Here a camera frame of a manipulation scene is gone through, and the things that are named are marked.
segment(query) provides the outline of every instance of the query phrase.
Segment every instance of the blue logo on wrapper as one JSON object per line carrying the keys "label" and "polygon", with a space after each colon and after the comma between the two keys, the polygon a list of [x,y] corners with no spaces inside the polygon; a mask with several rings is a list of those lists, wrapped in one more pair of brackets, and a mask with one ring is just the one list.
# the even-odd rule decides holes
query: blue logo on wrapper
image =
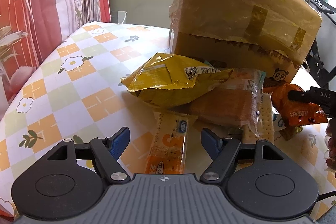
{"label": "blue logo on wrapper", "polygon": [[179,133],[185,133],[186,130],[187,130],[187,121],[181,120],[178,127],[178,131]]}

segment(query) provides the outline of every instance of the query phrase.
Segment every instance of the cardboard box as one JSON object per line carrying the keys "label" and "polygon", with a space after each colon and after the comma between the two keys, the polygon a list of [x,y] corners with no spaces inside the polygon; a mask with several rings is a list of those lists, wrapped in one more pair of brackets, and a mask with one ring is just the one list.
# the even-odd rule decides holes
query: cardboard box
{"label": "cardboard box", "polygon": [[174,0],[171,52],[290,82],[321,24],[304,0]]}

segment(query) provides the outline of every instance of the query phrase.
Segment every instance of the orange wrapper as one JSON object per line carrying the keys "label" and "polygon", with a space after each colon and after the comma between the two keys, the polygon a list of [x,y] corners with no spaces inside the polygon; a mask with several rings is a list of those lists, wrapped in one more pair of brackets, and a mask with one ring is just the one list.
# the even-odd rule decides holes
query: orange wrapper
{"label": "orange wrapper", "polygon": [[186,137],[197,117],[160,113],[157,130],[147,158],[146,174],[182,174]]}
{"label": "orange wrapper", "polygon": [[328,122],[326,114],[319,105],[289,100],[287,94],[290,90],[304,91],[298,85],[289,83],[264,88],[264,92],[272,94],[272,103],[281,114],[286,127]]}

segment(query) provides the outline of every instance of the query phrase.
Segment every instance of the yellow snack bag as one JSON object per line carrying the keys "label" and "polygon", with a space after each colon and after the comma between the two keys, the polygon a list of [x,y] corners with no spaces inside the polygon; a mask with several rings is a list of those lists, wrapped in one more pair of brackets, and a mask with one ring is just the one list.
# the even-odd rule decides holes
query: yellow snack bag
{"label": "yellow snack bag", "polygon": [[170,108],[213,90],[232,72],[233,69],[220,71],[185,56],[157,53],[121,82],[129,93],[152,106]]}
{"label": "yellow snack bag", "polygon": [[197,117],[160,113],[157,131],[147,157],[146,174],[182,174],[189,127]]}

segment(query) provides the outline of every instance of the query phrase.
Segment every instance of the tablecloth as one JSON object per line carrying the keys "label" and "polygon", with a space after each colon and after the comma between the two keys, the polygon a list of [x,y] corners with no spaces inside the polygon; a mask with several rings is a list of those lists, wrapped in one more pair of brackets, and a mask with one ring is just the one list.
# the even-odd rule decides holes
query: tablecloth
{"label": "tablecloth", "polygon": [[[11,199],[13,181],[65,138],[89,142],[127,126],[131,141],[119,163],[130,175],[144,172],[156,120],[149,106],[127,93],[120,78],[155,53],[169,53],[168,36],[164,28],[89,22],[43,62],[0,121],[0,206],[17,213]],[[190,129],[185,172],[198,176],[211,162],[200,143],[203,127],[227,134],[201,121]],[[275,134],[275,145],[315,178],[320,193],[336,188],[334,175],[324,171],[325,128],[304,127],[288,142]],[[92,169],[90,160],[79,164]],[[335,200],[317,203],[311,216],[317,219]]]}

